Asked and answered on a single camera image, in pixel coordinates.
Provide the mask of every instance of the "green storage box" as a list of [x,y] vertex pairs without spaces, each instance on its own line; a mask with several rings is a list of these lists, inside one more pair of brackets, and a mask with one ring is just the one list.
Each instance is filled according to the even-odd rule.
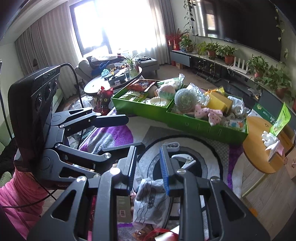
[[141,117],[165,123],[167,109],[174,100],[172,100],[168,106],[160,107],[119,99],[119,97],[123,96],[126,92],[128,92],[128,89],[125,87],[112,97],[113,104],[115,105],[116,110],[119,114],[135,114]]
[[172,113],[173,106],[174,102],[171,102],[166,115],[166,123],[171,128],[234,145],[242,144],[248,135],[247,122],[244,132],[221,125],[211,126],[208,121]]

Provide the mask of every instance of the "robot device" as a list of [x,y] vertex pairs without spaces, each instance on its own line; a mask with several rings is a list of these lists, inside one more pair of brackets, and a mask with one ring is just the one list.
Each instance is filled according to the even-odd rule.
[[[15,158],[17,169],[32,172],[48,189],[66,189],[33,227],[27,240],[87,240],[94,208],[92,240],[117,241],[116,196],[130,194],[137,155],[145,146],[134,143],[103,149],[97,154],[70,148],[68,136],[90,126],[125,125],[128,118],[100,116],[91,108],[52,114],[60,68],[35,72],[14,83],[8,93],[19,148]],[[181,197],[179,240],[204,241],[200,195],[205,199],[210,240],[270,240],[268,232],[219,178],[195,177],[181,169],[168,151],[174,152],[174,148],[164,144],[160,162],[167,195]],[[92,207],[94,196],[96,204]]]

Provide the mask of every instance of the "stool leg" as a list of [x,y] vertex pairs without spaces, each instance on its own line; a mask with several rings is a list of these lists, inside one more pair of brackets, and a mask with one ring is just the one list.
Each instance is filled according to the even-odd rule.
[[257,186],[259,186],[266,178],[268,174],[264,173],[262,177],[248,190],[242,195],[242,199],[244,199],[250,192],[252,192]]

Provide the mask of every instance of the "pink bow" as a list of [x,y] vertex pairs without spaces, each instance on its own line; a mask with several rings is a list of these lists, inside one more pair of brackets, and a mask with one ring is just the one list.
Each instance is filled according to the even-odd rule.
[[202,108],[200,105],[195,106],[194,117],[197,119],[202,119],[204,117],[209,117],[209,123],[211,126],[220,123],[223,113],[221,110],[213,110],[210,108]]

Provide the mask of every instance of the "green snack package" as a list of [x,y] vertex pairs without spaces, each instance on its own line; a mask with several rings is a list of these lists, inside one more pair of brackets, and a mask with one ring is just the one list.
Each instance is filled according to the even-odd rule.
[[286,103],[284,102],[283,108],[281,109],[281,112],[279,114],[279,117],[277,118],[274,125],[270,128],[270,132],[277,136],[281,130],[285,127],[286,124],[291,119],[291,114],[289,112],[288,107],[286,106]]

